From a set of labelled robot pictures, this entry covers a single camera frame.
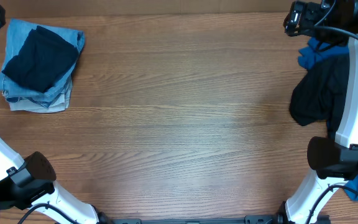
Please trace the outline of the dark navy t-shirt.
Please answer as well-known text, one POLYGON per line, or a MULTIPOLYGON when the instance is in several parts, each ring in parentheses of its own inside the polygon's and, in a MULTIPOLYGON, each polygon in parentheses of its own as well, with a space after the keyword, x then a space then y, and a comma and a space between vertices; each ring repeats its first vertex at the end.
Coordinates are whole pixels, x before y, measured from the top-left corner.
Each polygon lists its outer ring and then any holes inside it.
POLYGON ((2 73, 24 88, 44 93, 69 71, 78 56, 74 45, 37 26, 29 32, 19 53, 8 61, 2 73))

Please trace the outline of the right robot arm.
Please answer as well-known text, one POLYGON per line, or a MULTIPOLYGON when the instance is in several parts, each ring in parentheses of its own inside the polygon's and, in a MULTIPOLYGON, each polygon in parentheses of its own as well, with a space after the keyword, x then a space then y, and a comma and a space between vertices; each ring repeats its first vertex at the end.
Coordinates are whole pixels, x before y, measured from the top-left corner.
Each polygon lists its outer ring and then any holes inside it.
POLYGON ((358 176, 358 1, 294 1, 286 35, 316 40, 303 49, 308 72, 293 90, 290 114, 300 125, 326 120, 328 136, 307 148, 309 171, 274 215, 248 216, 247 223, 329 223, 320 211, 358 176))

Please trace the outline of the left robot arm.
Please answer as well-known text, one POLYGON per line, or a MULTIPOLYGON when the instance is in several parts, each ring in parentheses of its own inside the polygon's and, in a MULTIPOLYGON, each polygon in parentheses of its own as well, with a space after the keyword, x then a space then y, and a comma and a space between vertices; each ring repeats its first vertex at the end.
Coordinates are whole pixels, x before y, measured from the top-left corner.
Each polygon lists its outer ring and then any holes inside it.
MULTIPOLYGON (((7 21, 0 5, 0 29, 7 27, 0 91, 13 111, 56 113, 70 104, 72 73, 85 44, 82 31, 7 21)), ((65 190, 41 152, 22 157, 0 138, 0 212, 16 207, 40 212, 57 223, 109 223, 96 207, 65 190)))

